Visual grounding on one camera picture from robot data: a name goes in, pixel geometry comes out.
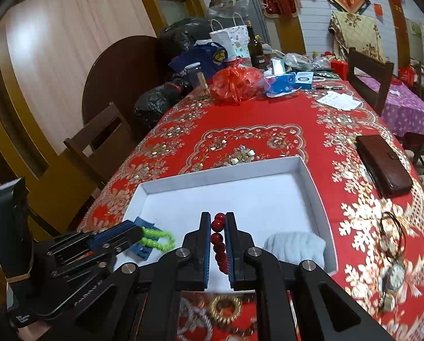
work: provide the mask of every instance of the gold ring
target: gold ring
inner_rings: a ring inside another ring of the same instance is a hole
[[[216,306],[219,302],[229,301],[234,305],[234,311],[230,317],[225,317],[223,315],[223,311],[218,311]],[[210,317],[213,321],[218,323],[230,324],[235,321],[236,318],[240,315],[242,310],[242,300],[237,296],[229,296],[229,295],[217,295],[215,299],[210,303],[209,313]]]

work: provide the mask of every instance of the wristwatch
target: wristwatch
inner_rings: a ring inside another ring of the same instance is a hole
[[[396,261],[389,268],[384,277],[380,309],[383,311],[393,311],[395,308],[395,295],[405,280],[406,269],[402,261]]]

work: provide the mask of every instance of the brown wallet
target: brown wallet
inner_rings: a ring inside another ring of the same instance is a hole
[[[356,148],[381,197],[409,193],[413,180],[380,135],[357,136]]]

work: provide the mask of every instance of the black plastic bag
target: black plastic bag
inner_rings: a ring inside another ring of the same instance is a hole
[[[191,17],[171,24],[158,36],[158,50],[167,64],[173,58],[193,47],[199,39],[210,39],[210,24],[207,19]]]
[[[135,103],[135,124],[140,134],[149,133],[161,117],[191,90],[190,83],[178,77],[144,92]]]

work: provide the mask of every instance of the green bead bracelet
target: green bead bracelet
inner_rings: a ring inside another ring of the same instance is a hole
[[[169,232],[161,231],[161,230],[152,230],[145,227],[142,227],[142,231],[144,232],[144,237],[140,239],[139,241],[140,244],[144,246],[152,247],[162,252],[166,252],[166,251],[174,249],[175,239],[174,237],[172,237],[172,235]],[[158,241],[152,240],[151,238],[148,238],[148,237],[155,237],[155,238],[166,237],[169,239],[169,243],[166,245],[163,245],[159,243]]]

